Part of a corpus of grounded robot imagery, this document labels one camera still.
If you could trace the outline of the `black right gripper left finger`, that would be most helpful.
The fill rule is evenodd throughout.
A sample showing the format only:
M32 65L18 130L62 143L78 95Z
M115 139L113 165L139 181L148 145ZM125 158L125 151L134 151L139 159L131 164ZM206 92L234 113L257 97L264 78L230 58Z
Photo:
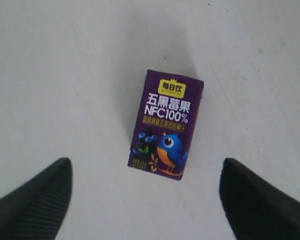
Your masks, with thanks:
M56 239L72 191L72 162L59 158L0 198L0 240Z

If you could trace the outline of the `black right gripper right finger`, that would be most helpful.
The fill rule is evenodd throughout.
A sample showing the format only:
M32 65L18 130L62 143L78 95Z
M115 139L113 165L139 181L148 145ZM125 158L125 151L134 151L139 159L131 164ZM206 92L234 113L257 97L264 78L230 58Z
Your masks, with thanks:
M300 240L300 201L235 158L223 161L219 197L237 240Z

